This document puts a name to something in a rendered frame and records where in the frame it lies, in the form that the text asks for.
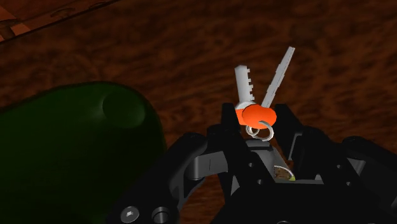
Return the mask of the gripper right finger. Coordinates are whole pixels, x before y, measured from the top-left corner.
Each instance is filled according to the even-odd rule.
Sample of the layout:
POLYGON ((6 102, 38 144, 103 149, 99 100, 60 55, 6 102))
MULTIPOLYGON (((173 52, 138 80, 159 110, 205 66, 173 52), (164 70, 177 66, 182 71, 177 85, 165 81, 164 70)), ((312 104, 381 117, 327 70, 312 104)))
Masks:
POLYGON ((286 104, 276 104, 275 112, 275 138, 295 177, 321 177, 320 191, 310 193, 315 199, 353 218, 397 219, 397 154, 360 136, 332 141, 286 104))

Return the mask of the dark green rounded bottle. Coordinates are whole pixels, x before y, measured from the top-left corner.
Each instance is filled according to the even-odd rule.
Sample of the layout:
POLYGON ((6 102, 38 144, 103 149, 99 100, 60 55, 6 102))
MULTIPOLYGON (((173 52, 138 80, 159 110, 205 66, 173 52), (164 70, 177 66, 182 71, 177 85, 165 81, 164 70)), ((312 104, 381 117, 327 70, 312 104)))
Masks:
POLYGON ((105 224, 166 149, 136 90, 89 82, 0 109, 0 224, 105 224))

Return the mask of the orange-headed key bunch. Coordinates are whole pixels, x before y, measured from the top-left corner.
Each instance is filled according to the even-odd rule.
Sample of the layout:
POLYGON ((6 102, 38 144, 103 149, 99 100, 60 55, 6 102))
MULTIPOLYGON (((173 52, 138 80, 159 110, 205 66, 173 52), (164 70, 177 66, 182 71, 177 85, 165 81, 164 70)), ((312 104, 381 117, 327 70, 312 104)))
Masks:
POLYGON ((253 138, 261 141, 269 141, 274 136, 272 126, 277 120, 277 115, 275 110, 270 106, 277 89, 284 79, 294 52, 295 48, 289 46, 275 70, 274 77, 268 86, 261 104, 254 101, 255 97, 252 94, 253 84, 249 77, 250 69, 245 65, 239 65, 234 68, 239 97, 239 102, 235 106, 235 112, 239 124, 245 126, 247 134, 253 138))

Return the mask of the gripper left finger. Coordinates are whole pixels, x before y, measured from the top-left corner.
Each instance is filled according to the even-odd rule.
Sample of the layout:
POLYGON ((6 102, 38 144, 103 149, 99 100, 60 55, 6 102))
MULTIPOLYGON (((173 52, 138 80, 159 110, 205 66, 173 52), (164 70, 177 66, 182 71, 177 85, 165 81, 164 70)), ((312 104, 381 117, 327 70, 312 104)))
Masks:
POLYGON ((241 136, 233 104, 224 103, 221 123, 210 126, 206 136, 181 136, 117 201, 106 224, 180 224, 181 208, 201 184, 188 178, 185 170, 208 148, 224 153, 227 171, 239 183, 211 224, 270 223, 263 201, 270 173, 241 136))

